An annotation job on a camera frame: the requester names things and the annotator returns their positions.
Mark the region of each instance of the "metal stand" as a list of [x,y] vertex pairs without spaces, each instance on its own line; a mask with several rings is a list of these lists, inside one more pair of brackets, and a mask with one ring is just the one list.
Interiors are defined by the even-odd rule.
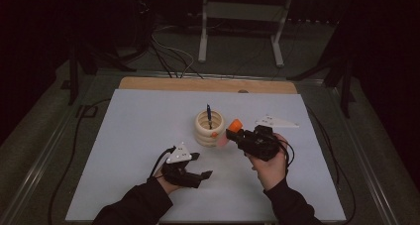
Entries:
[[275,65],[279,67],[284,66],[283,57],[281,55],[281,50],[278,41],[280,39],[281,32],[286,22],[290,3],[291,0],[286,0],[283,6],[274,6],[242,3],[223,3],[211,1],[209,2],[208,0],[203,0],[203,18],[198,61],[206,61],[208,18],[256,20],[278,22],[277,32],[271,36],[271,44],[275,58]]

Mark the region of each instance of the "cable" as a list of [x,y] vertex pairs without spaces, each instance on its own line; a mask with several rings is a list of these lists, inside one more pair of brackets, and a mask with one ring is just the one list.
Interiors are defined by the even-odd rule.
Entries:
[[353,211],[352,211],[351,216],[342,225],[349,224],[355,218],[355,215],[356,215],[356,197],[355,197],[355,192],[353,191],[353,188],[352,188],[352,186],[350,184],[350,181],[347,178],[347,176],[346,176],[343,168],[340,166],[339,162],[336,159],[336,156],[334,155],[333,147],[332,147],[331,140],[330,140],[330,136],[328,135],[328,133],[325,130],[324,126],[321,124],[321,121],[319,121],[319,119],[316,117],[316,115],[313,112],[313,110],[308,105],[305,105],[305,106],[306,106],[309,114],[314,117],[314,119],[317,122],[319,128],[321,129],[321,133],[322,133],[322,136],[324,138],[324,141],[327,144],[327,147],[328,147],[328,149],[330,151],[331,157],[333,158],[334,167],[336,168],[336,173],[337,173],[336,185],[339,186],[339,182],[340,182],[340,180],[339,180],[339,178],[340,178],[339,171],[340,171],[341,174],[343,175],[343,178],[345,179],[345,181],[346,181],[346,183],[347,183],[347,185],[349,187],[350,193],[352,195]]
[[[294,161],[294,149],[286,141],[283,141],[283,140],[279,140],[279,141],[280,141],[280,147],[284,151],[284,154],[286,156],[287,167],[289,167],[293,163],[293,161]],[[289,148],[291,150],[291,152],[292,152],[292,158],[291,159],[290,159],[290,155],[289,155],[289,153],[287,151],[287,148],[282,143],[284,143],[285,145],[287,145],[287,148]]]
[[77,136],[78,136],[78,130],[79,130],[79,127],[80,127],[80,123],[81,123],[82,119],[85,117],[85,114],[86,114],[87,111],[89,111],[91,108],[96,108],[96,106],[100,103],[107,102],[107,101],[110,101],[110,100],[111,99],[103,99],[103,100],[100,100],[100,101],[90,105],[88,108],[85,108],[83,110],[83,112],[81,113],[78,121],[77,121],[76,129],[75,129],[75,133],[74,133],[74,137],[73,137],[70,160],[68,161],[67,166],[65,167],[64,173],[62,174],[61,179],[59,180],[58,184],[56,185],[55,190],[53,191],[52,197],[50,199],[49,213],[48,213],[49,225],[53,225],[53,203],[54,203],[56,194],[58,193],[58,190],[61,187],[61,184],[64,181],[65,176],[67,175],[68,170],[70,169],[70,166],[71,166],[71,164],[73,162],[73,159],[74,159],[74,155],[75,155],[75,152],[76,152],[76,142],[77,142]]
[[277,73],[272,77],[272,79],[270,81],[273,81],[278,76],[278,74],[280,73],[280,71],[281,71],[281,68],[278,67],[277,68]]
[[149,178],[151,178],[151,177],[153,177],[153,176],[154,176],[154,174],[155,174],[155,170],[157,169],[158,164],[160,163],[160,160],[163,158],[163,156],[164,156],[164,155],[166,155],[167,153],[173,153],[173,151],[175,151],[175,149],[176,149],[176,146],[173,146],[173,147],[172,147],[172,148],[170,148],[170,149],[166,149],[166,150],[164,150],[164,152],[163,152],[162,154],[160,154],[160,156],[159,156],[159,157],[158,157],[158,159],[157,159],[157,162],[155,163],[154,168],[152,169],[151,175],[149,175]]
[[159,60],[160,64],[163,66],[164,70],[166,70],[166,72],[169,75],[169,77],[172,78],[172,74],[170,73],[170,66],[167,65],[167,63],[164,60],[164,58],[162,58],[160,56],[160,54],[158,53],[158,50],[156,49],[156,47],[154,45],[151,45],[151,47],[155,51],[155,54],[157,56],[157,59]]
[[[187,72],[189,69],[191,69],[194,73],[196,73],[196,74],[197,74],[200,78],[202,78],[202,79],[203,79],[203,76],[201,76],[201,75],[200,75],[200,74],[199,74],[199,73],[198,73],[198,72],[197,72],[194,68],[192,68],[192,65],[194,64],[194,57],[193,57],[191,54],[189,54],[189,53],[187,53],[187,52],[185,52],[185,51],[179,50],[179,49],[175,49],[175,48],[170,48],[170,47],[167,47],[167,46],[165,46],[165,45],[161,44],[160,42],[158,42],[158,41],[155,39],[155,37],[154,37],[154,36],[152,36],[152,39],[153,39],[154,43],[156,43],[158,46],[160,46],[160,47],[162,47],[162,48],[164,48],[164,49],[166,49],[166,50],[171,51],[172,53],[174,53],[174,54],[175,54],[176,56],[178,56],[178,57],[175,57],[175,56],[169,55],[169,54],[167,54],[167,53],[165,53],[165,52],[159,51],[159,50],[157,50],[157,49],[154,47],[154,50],[155,50],[155,51],[158,51],[158,52],[164,53],[164,54],[166,54],[166,55],[168,55],[168,56],[170,56],[170,57],[173,57],[173,58],[175,58],[175,59],[180,60],[181,62],[183,62],[183,64],[184,64],[185,68],[184,68],[184,71],[182,72],[182,74],[181,74],[181,76],[180,76],[179,78],[182,78],[182,77],[186,74],[186,72]],[[187,56],[191,59],[191,62],[190,62],[190,63],[187,63],[187,62],[185,61],[185,59],[184,59],[184,58],[183,58],[183,57],[182,57],[179,53],[182,53],[182,54],[187,55]],[[159,60],[160,60],[160,63],[162,63],[162,62],[164,61],[164,63],[162,63],[162,64],[164,64],[166,67],[170,67],[164,59],[160,58]]]

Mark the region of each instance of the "orange part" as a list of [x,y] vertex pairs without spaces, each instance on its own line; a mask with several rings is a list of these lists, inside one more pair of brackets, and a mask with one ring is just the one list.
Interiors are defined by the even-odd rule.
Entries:
[[235,120],[231,123],[231,125],[229,125],[228,129],[229,129],[230,131],[232,131],[232,132],[238,133],[238,131],[239,131],[240,129],[242,129],[242,126],[244,126],[244,125],[242,125],[241,121],[239,121],[239,119],[235,119]]

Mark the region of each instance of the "table surface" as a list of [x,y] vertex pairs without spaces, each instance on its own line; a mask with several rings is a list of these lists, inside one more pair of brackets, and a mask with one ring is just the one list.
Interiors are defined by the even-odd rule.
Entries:
[[[240,90],[250,93],[237,93]],[[315,207],[318,218],[345,220],[303,100],[293,83],[143,77],[126,77],[115,91],[66,220],[92,220],[100,208],[143,182],[139,178],[149,176],[164,149],[182,140],[191,153],[201,155],[187,169],[195,173],[213,170],[213,174],[198,189],[172,194],[175,206],[161,222],[275,221],[257,175],[237,146],[230,142],[223,149],[209,149],[193,139],[191,122],[206,103],[223,112],[227,122],[239,116],[248,130],[266,113],[295,120],[299,129],[273,129],[294,145],[296,158],[289,169],[289,184]]]

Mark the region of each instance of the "sleeve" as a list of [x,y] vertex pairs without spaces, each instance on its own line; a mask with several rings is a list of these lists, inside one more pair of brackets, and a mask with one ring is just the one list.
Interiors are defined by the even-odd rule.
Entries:
[[302,194],[288,187],[286,178],[263,193],[271,201],[272,210],[279,222],[285,225],[323,224],[314,216],[314,208]]
[[92,224],[157,224],[171,206],[170,198],[153,177],[130,189],[120,201],[102,208]]

